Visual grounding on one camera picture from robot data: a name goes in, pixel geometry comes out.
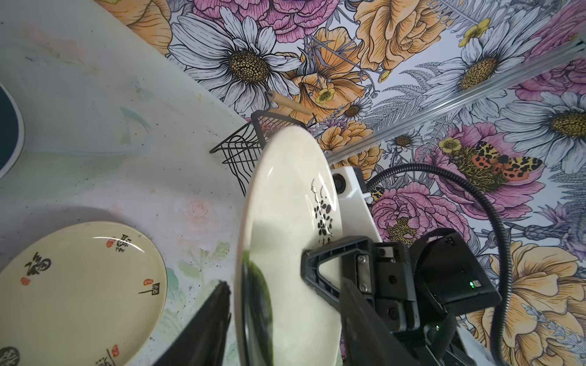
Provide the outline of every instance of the plate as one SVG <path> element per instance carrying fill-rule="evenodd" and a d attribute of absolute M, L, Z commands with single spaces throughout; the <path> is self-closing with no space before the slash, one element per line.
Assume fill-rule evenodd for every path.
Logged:
<path fill-rule="evenodd" d="M 21 112 L 8 91 L 0 84 L 0 178 L 14 165 L 25 141 Z"/>
<path fill-rule="evenodd" d="M 340 315 L 301 279 L 301 254 L 341 237 L 319 145 L 301 127 L 280 130 L 254 172 L 240 231 L 234 301 L 242 365 L 335 364 Z M 339 261 L 320 272 L 339 286 Z"/>
<path fill-rule="evenodd" d="M 105 221 L 58 230 L 0 273 L 0 360 L 122 366 L 149 339 L 167 274 L 153 242 Z"/>

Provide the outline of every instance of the white daisy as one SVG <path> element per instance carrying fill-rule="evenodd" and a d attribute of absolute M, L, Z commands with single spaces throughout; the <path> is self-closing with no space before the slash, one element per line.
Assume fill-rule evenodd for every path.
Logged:
<path fill-rule="evenodd" d="M 277 37 L 272 27 L 258 30 L 253 18 L 240 22 L 232 12 L 220 8 L 226 30 L 192 13 L 179 16 L 171 25 L 174 38 L 183 43 L 169 47 L 188 75 L 236 112 L 263 110 L 264 92 L 274 90 L 286 97 L 299 94 L 299 88 L 280 72 L 295 70 L 296 57 L 272 54 Z"/>
<path fill-rule="evenodd" d="M 423 145 L 423 138 L 419 131 L 411 131 L 406 134 L 399 135 L 390 141 L 387 141 L 387 151 L 397 149 L 398 152 L 405 152 L 412 149 L 417 149 Z"/>
<path fill-rule="evenodd" d="M 569 91 L 561 97 L 543 92 L 543 102 L 515 101 L 500 110 L 507 118 L 496 126 L 506 132 L 515 151 L 544 158 L 547 167 L 561 162 L 566 174 L 577 173 L 586 163 L 586 95 Z"/>
<path fill-rule="evenodd" d="M 370 100 L 368 95 L 365 95 L 364 97 L 360 97 L 350 103 L 348 108 L 346 108 L 338 118 L 344 122 L 360 121 L 362 118 L 366 117 L 371 107 L 372 100 Z"/>
<path fill-rule="evenodd" d="M 422 105 L 426 107 L 439 100 L 453 98 L 461 91 L 524 62 L 523 54 L 541 40 L 540 37 L 529 38 L 549 20 L 548 17 L 536 20 L 538 15 L 539 8 L 529 12 L 518 11 L 496 28 L 489 28 L 480 38 L 471 38 L 462 48 L 461 57 L 438 65 L 441 74 L 427 81 L 434 86 L 425 93 L 428 98 Z M 499 108 L 491 99 L 505 95 L 506 91 L 498 91 L 466 106 L 466 109 L 483 120 L 496 118 L 499 116 Z M 448 114 L 448 121 L 459 112 L 458 108 L 452 110 Z"/>

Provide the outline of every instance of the cream plate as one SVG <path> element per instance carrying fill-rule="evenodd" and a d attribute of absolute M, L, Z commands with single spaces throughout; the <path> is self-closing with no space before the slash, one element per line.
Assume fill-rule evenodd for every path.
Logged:
<path fill-rule="evenodd" d="M 243 365 L 245 343 L 250 345 L 245 314 L 263 328 L 247 323 L 248 334 L 259 338 L 257 355 L 263 356 L 254 366 L 335 364 L 340 315 L 301 279 L 301 254 L 341 237 L 338 197 L 319 145 L 298 126 L 279 131 L 254 172 L 240 231 L 234 301 Z M 340 262 L 330 262 L 321 273 L 339 285 Z M 255 278 L 255 294 L 242 289 L 247 276 Z M 243 296 L 248 313 L 241 306 Z M 270 298 L 251 300 L 254 296 Z"/>
<path fill-rule="evenodd" d="M 6 365 L 122 366 L 159 320 L 167 274 L 144 234 L 83 223 L 26 248 L 0 273 L 0 294 Z"/>

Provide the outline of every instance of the black wire rack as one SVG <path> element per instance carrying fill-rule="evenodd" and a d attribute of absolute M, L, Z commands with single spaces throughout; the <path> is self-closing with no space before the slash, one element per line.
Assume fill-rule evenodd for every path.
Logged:
<path fill-rule="evenodd" d="M 228 164 L 230 171 L 238 179 L 242 193 L 246 196 L 246 188 L 253 176 L 256 161 L 259 160 L 267 142 L 280 129 L 293 125 L 307 129 L 303 122 L 288 116 L 269 111 L 253 112 L 250 122 L 220 142 L 210 150 L 210 154 L 222 151 L 225 157 L 222 164 Z"/>

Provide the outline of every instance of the orange flower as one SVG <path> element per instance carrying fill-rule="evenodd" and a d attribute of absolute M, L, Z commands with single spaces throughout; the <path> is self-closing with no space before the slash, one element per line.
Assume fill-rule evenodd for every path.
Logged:
<path fill-rule="evenodd" d="M 578 268 L 577 259 L 558 247 L 540 247 L 536 244 L 511 243 L 513 255 L 513 294 L 505 336 L 503 354 L 512 366 L 575 365 L 582 366 L 535 316 L 529 315 L 531 306 L 545 317 L 584 336 L 586 324 L 586 282 L 573 277 Z M 499 273 L 499 261 L 491 256 L 490 265 Z M 490 347 L 490 325 L 493 308 L 466 315 L 475 327 L 474 337 Z"/>
<path fill-rule="evenodd" d="M 366 125 L 360 122 L 352 122 L 345 129 L 333 126 L 318 137 L 318 144 L 325 152 L 335 151 L 349 143 L 356 142 L 370 135 L 372 132 L 371 129 L 366 128 Z M 376 163 L 379 162 L 382 154 L 383 150 L 380 148 L 380 145 L 373 146 L 368 150 L 335 163 L 333 167 L 357 166 L 362 169 L 364 179 L 370 179 L 372 170 Z"/>
<path fill-rule="evenodd" d="M 339 50 L 340 47 L 346 46 L 346 51 L 339 51 L 346 59 L 358 64 L 358 47 L 348 35 L 348 31 L 339 27 L 334 30 L 326 31 L 325 28 L 320 28 L 315 37 L 322 43 L 326 44 L 332 50 Z M 346 60 L 333 54 L 325 47 L 320 47 L 319 52 L 324 62 L 331 67 L 322 65 L 320 62 L 316 63 L 316 72 L 311 74 L 299 74 L 298 70 L 285 73 L 284 76 L 292 80 L 295 85 L 299 87 L 301 92 L 299 95 L 294 95 L 293 100 L 308 107 L 316 116 L 317 121 L 321 122 L 326 117 L 330 116 L 341 106 L 354 102 L 356 99 L 364 95 L 364 87 L 358 85 L 360 78 L 358 72 L 351 72 L 354 65 Z M 301 61 L 306 63 L 305 56 L 301 57 Z M 307 124 L 313 116 L 309 116 L 297 111 L 293 111 L 287 107 L 279 107 L 274 112 L 291 117 Z"/>
<path fill-rule="evenodd" d="M 162 54 L 171 42 L 171 10 L 166 0 L 96 0 L 100 6 L 128 26 Z"/>
<path fill-rule="evenodd" d="M 360 65 L 373 71 L 382 64 L 392 70 L 404 60 L 440 40 L 444 23 L 432 9 L 432 0 L 374 0 L 358 5 L 354 20 L 360 22 L 356 37 L 364 41 Z"/>

